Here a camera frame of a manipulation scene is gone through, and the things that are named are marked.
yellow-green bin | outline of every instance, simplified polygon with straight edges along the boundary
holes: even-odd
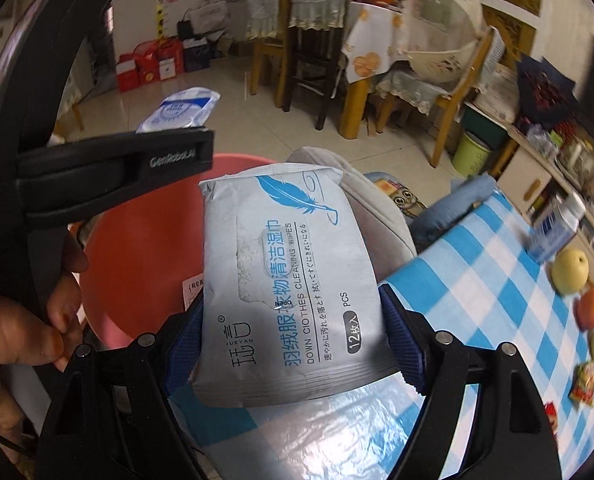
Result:
[[[457,152],[452,158],[452,165],[463,176],[479,174],[490,153],[490,148],[481,140],[464,130]]]

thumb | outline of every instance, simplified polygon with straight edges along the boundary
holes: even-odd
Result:
[[[0,297],[0,365],[45,365],[63,354],[59,332],[21,305]]]

red bucket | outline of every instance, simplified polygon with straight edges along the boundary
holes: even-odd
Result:
[[[86,246],[80,277],[88,322],[108,348],[157,332],[182,312],[182,282],[203,272],[203,197],[199,181],[272,160],[215,155],[212,169],[104,213]]]

yellow measuring tape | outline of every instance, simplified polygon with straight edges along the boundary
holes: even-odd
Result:
[[[164,35],[164,0],[157,0],[157,37],[161,40]]]

wooden cabinet handle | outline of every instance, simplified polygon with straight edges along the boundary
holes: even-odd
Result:
[[[539,186],[541,186],[541,180],[537,179],[528,188],[528,191],[526,191],[525,195],[523,195],[523,201],[528,202],[528,200],[530,200],[530,197],[534,194],[534,192],[539,189]]]

